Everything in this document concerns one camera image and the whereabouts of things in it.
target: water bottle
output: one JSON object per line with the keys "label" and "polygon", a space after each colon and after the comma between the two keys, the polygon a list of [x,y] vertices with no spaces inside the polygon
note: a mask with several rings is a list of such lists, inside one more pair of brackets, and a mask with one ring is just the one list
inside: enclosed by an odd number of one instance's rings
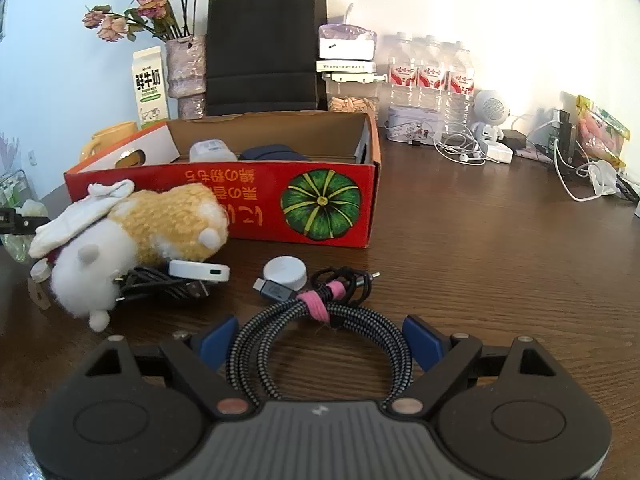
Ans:
{"label": "water bottle", "polygon": [[447,103],[444,111],[445,129],[449,136],[466,132],[465,126],[474,95],[474,74],[469,51],[461,41],[456,42],[456,53],[447,75]]}
{"label": "water bottle", "polygon": [[439,112],[445,87],[445,70],[440,43],[427,36],[424,48],[418,51],[418,106]]}
{"label": "water bottle", "polygon": [[389,53],[390,104],[411,105],[412,92],[417,81],[413,37],[408,32],[398,32],[396,46]]}

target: pumpkin illustration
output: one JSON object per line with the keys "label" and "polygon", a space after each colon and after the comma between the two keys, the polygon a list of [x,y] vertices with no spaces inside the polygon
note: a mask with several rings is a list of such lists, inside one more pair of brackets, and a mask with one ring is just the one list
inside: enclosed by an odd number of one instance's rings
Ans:
{"label": "pumpkin illustration", "polygon": [[360,216],[360,189],[334,170],[313,170],[295,177],[282,193],[287,224],[307,238],[339,238]]}

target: milk carton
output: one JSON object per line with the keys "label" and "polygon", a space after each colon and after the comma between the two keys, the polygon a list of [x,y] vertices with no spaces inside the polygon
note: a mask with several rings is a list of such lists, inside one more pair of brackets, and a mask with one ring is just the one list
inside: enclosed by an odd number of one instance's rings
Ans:
{"label": "milk carton", "polygon": [[132,72],[140,129],[158,121],[167,120],[169,108],[166,101],[160,47],[153,46],[134,52]]}

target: pink cable tie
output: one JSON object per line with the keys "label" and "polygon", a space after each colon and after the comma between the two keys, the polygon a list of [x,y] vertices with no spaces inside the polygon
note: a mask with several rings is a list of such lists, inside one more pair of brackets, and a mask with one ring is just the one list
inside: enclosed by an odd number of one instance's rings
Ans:
{"label": "pink cable tie", "polygon": [[334,300],[341,300],[347,293],[347,290],[344,288],[344,283],[339,282],[338,280],[333,280],[332,282],[327,283],[326,286],[328,286],[334,294]]}
{"label": "pink cable tie", "polygon": [[306,303],[309,314],[313,319],[321,323],[329,323],[329,312],[316,291],[308,290],[303,292],[298,295],[298,299]]}
{"label": "pink cable tie", "polygon": [[[326,286],[331,290],[334,300],[341,300],[347,292],[344,284],[338,280],[333,280],[327,283]],[[305,302],[313,319],[321,323],[329,323],[329,312],[316,291],[308,290],[307,292],[302,292],[298,295],[298,299]]]}

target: white sheep plush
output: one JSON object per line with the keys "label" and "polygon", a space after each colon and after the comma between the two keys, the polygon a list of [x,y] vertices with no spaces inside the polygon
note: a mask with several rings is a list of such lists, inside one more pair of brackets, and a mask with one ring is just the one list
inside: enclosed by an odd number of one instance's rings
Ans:
{"label": "white sheep plush", "polygon": [[203,184],[133,193],[62,250],[52,290],[67,311],[88,316],[101,332],[118,297],[115,278],[164,260],[204,261],[226,243],[227,229],[225,209]]}

